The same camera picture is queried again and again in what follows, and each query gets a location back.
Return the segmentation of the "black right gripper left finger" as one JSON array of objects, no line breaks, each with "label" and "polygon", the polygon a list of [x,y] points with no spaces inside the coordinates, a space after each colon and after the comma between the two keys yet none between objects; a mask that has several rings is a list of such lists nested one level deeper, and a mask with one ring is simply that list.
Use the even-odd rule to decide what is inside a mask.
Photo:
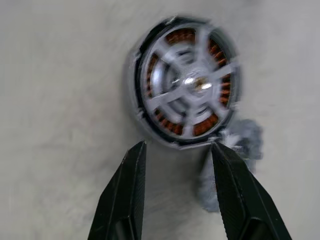
[{"label": "black right gripper left finger", "polygon": [[125,154],[100,195],[89,240],[142,238],[147,144],[140,141]]}]

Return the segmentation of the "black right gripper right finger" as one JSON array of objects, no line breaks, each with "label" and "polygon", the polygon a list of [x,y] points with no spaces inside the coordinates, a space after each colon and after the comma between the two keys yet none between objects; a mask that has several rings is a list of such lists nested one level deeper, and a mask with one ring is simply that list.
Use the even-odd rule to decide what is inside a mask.
[{"label": "black right gripper right finger", "polygon": [[231,148],[211,147],[217,199],[229,240],[289,240],[271,196]]}]

